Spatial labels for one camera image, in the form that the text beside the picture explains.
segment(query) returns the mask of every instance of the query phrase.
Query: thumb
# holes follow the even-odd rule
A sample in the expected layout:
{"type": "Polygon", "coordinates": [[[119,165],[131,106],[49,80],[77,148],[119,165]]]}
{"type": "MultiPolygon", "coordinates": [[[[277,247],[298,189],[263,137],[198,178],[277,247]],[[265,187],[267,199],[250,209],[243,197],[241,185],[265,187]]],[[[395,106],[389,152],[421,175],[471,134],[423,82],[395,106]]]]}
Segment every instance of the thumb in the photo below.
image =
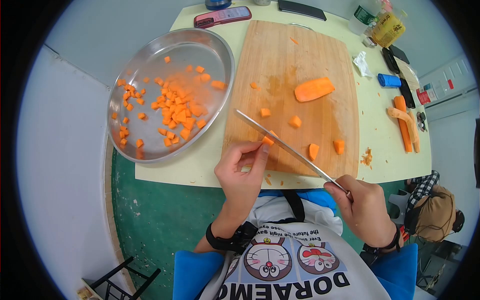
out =
{"type": "Polygon", "coordinates": [[[332,182],[326,182],[324,184],[324,188],[327,192],[332,196],[333,200],[335,200],[338,208],[340,209],[340,213],[344,219],[349,219],[352,217],[352,203],[350,199],[347,198],[347,194],[341,188],[337,187],[332,182]]]}
{"type": "Polygon", "coordinates": [[[253,173],[255,176],[263,176],[265,171],[265,166],[267,165],[268,153],[270,151],[269,144],[261,145],[257,153],[255,154],[255,160],[253,162],[252,169],[250,173],[253,173]]]}

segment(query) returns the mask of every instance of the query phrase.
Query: stainless steel plate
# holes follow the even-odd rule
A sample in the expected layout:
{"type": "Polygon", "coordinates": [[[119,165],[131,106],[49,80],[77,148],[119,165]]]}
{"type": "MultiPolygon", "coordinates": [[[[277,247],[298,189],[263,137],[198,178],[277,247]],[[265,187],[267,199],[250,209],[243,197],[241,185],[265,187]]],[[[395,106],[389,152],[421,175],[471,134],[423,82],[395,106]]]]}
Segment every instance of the stainless steel plate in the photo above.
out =
{"type": "Polygon", "coordinates": [[[232,51],[219,35],[199,28],[185,28],[171,31],[146,44],[128,62],[125,69],[118,78],[125,78],[128,84],[133,85],[138,91],[146,90],[142,99],[144,105],[130,98],[129,103],[133,104],[133,110],[128,111],[123,106],[123,86],[117,86],[117,81],[110,93],[108,102],[107,124],[110,138],[115,148],[128,160],[137,163],[154,163],[167,160],[193,144],[215,120],[230,94],[235,72],[235,62],[232,51]],[[165,63],[164,57],[170,56],[171,62],[165,63]],[[175,129],[170,130],[162,124],[163,116],[161,109],[153,110],[150,105],[161,95],[161,87],[154,83],[155,77],[165,79],[168,75],[185,70],[191,64],[193,68],[201,65],[205,72],[210,74],[212,80],[220,80],[227,84],[223,91],[212,89],[211,102],[208,105],[208,115],[197,118],[205,119],[207,124],[200,130],[194,126],[187,141],[180,138],[178,144],[166,147],[163,139],[165,136],[158,133],[158,128],[165,128],[180,135],[183,126],[179,124],[175,129]],[[150,83],[143,82],[145,77],[150,78],[150,83]],[[112,113],[117,112],[116,120],[112,119],[112,113]],[[138,119],[138,113],[144,112],[148,120],[138,119]],[[123,124],[124,117],[129,118],[128,124],[123,124]],[[130,132],[127,137],[128,143],[120,144],[120,126],[126,126],[130,132]],[[135,142],[142,139],[142,159],[138,158],[135,142]]]}

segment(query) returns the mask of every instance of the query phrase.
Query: wooden cutting board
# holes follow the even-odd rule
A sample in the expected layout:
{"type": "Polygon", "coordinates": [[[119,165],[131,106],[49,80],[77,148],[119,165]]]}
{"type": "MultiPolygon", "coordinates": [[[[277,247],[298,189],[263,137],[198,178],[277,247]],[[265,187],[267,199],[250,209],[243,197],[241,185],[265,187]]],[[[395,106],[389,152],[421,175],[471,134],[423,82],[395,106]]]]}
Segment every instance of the wooden cutting board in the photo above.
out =
{"type": "MultiPolygon", "coordinates": [[[[346,45],[332,37],[297,26],[250,21],[232,90],[222,153],[235,141],[263,139],[256,130],[233,115],[237,108],[259,122],[308,158],[311,143],[320,146],[313,162],[333,178],[357,177],[359,116],[352,63],[346,45]],[[298,41],[295,44],[290,38],[298,41]],[[311,79],[328,77],[335,91],[300,103],[294,89],[311,79]],[[250,87],[255,82],[260,90],[250,87]],[[262,118],[261,108],[272,112],[262,118]],[[297,115],[302,125],[288,124],[297,115]],[[345,141],[338,155],[333,140],[345,141]]],[[[273,145],[267,170],[315,175],[310,169],[273,145]]]]}

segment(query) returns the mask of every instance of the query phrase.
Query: hand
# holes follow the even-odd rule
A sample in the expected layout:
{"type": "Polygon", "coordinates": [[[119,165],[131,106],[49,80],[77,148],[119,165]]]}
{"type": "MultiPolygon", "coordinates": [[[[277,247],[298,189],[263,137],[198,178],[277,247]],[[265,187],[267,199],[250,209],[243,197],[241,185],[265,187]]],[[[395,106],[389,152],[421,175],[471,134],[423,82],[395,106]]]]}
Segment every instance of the hand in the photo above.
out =
{"type": "Polygon", "coordinates": [[[352,193],[353,202],[332,182],[326,182],[324,188],[337,203],[348,228],[371,247],[388,246],[395,236],[396,227],[387,213],[382,187],[355,180],[350,175],[344,175],[336,181],[352,193]]]}
{"type": "Polygon", "coordinates": [[[215,167],[215,175],[227,197],[222,213],[243,222],[260,193],[270,146],[262,142],[231,144],[215,167]],[[252,164],[248,172],[241,168],[252,164]]]}

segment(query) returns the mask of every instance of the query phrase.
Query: smartphone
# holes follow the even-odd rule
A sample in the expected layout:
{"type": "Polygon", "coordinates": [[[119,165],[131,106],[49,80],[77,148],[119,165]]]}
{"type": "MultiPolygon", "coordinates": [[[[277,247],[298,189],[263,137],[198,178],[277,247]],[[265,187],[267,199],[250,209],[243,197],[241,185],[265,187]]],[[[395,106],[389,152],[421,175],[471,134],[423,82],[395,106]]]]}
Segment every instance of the smartphone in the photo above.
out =
{"type": "Polygon", "coordinates": [[[322,21],[327,20],[327,17],[325,17],[324,11],[322,11],[319,8],[315,8],[305,4],[278,0],[278,9],[282,12],[293,12],[298,14],[304,14],[313,18],[320,19],[322,21]]]}
{"type": "Polygon", "coordinates": [[[200,14],[193,19],[193,26],[196,28],[209,28],[218,24],[249,20],[251,18],[252,13],[248,7],[231,7],[200,14]]]}

